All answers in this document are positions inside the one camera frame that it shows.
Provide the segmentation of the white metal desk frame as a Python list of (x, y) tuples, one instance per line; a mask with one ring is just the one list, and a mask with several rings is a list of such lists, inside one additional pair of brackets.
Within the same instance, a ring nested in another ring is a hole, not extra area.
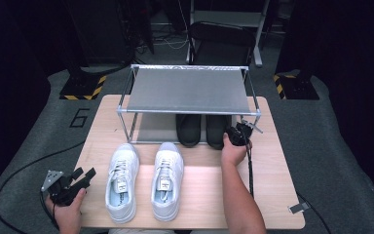
[(262, 59), (260, 56), (259, 42), (263, 32), (265, 19), (267, 16), (270, 0), (258, 0), (263, 2), (260, 12), (217, 12), (217, 11), (201, 11), (196, 9), (196, 2), (198, 0), (191, 0), (190, 3), (190, 22), (191, 24), (197, 21), (209, 21), (223, 24), (230, 24), (240, 26), (251, 31), (256, 39), (255, 48), (253, 50), (252, 61), (258, 67), (262, 66)]

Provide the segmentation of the person's left hand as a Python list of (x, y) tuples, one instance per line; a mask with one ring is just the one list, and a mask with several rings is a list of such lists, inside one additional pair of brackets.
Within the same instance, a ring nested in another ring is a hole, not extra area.
[(80, 234), (82, 227), (81, 206), (85, 196), (86, 190), (81, 188), (73, 202), (66, 207), (55, 205), (50, 197), (46, 198), (46, 207), (55, 218), (59, 234)]

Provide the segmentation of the black chair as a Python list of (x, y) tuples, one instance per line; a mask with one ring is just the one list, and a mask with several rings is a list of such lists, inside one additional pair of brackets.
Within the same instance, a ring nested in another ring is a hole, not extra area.
[(209, 21), (192, 23), (188, 39), (192, 65), (249, 66), (256, 44), (246, 28)]

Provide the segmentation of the grey tape strip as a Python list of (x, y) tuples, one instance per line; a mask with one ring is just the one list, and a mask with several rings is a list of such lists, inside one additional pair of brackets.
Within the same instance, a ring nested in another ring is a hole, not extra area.
[(288, 208), (288, 210), (292, 213), (292, 214), (297, 214), (297, 213), (303, 213), (304, 211), (308, 210), (310, 208), (310, 206), (308, 205), (307, 202), (304, 202), (304, 203), (299, 203), (299, 204), (296, 204), (294, 206), (291, 206)]

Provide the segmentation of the yellow-black striped stand base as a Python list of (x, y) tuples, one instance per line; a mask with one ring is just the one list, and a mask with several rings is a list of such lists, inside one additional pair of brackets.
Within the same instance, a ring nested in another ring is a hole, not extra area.
[(313, 84), (297, 76), (275, 74), (274, 82), (281, 99), (319, 99)]
[(90, 76), (85, 78), (83, 81), (73, 81), (72, 79), (68, 79), (59, 92), (59, 98), (68, 100), (96, 99), (101, 92), (105, 80), (105, 76)]

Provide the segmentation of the white sneaker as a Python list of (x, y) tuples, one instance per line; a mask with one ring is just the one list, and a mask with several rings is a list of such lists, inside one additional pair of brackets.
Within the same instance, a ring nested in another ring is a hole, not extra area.
[(151, 186), (154, 217), (160, 221), (174, 220), (180, 206), (184, 160), (175, 144), (164, 142), (155, 156)]
[(114, 152), (108, 170), (105, 189), (105, 206), (116, 223), (126, 223), (135, 216), (135, 181), (139, 157), (129, 143), (120, 145)]

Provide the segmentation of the person's right hand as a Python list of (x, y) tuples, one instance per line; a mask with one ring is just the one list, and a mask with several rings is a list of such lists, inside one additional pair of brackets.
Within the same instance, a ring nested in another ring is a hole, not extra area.
[(221, 151), (222, 166), (233, 165), (236, 167), (252, 148), (251, 141), (246, 146), (234, 145), (227, 134), (223, 135), (223, 143), (224, 147)]

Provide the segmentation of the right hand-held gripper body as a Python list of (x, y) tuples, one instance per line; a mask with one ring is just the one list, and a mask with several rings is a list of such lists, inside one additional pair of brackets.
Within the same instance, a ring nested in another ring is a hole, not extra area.
[(235, 146), (245, 146), (250, 142), (252, 132), (256, 130), (262, 132), (255, 124), (246, 120), (241, 120), (235, 127), (231, 126), (226, 130), (230, 142)]

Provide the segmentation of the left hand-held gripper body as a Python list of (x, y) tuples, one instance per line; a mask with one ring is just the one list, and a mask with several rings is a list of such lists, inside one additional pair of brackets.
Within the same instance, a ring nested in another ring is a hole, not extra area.
[(81, 189), (80, 180), (73, 183), (76, 179), (73, 179), (71, 175), (65, 175), (61, 171), (48, 171), (41, 191), (47, 191), (54, 204), (69, 206)]

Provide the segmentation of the grey metal shoe rack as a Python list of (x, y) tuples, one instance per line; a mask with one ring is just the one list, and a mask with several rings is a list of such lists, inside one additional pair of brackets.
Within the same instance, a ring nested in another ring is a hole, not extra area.
[(135, 133), (140, 114), (231, 115), (242, 122), (252, 116), (258, 121), (261, 111), (249, 107), (245, 92), (250, 83), (246, 66), (133, 64), (117, 114), (120, 118), (133, 115), (131, 125), (122, 126), (129, 143), (160, 141)]

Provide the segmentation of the black flip-flop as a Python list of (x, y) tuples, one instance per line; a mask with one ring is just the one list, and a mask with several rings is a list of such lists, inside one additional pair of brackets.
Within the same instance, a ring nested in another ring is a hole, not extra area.
[(186, 146), (193, 147), (201, 140), (201, 116), (196, 114), (177, 114), (176, 133), (178, 141)]
[(214, 149), (221, 150), (224, 146), (223, 136), (231, 126), (229, 115), (206, 116), (206, 142)]

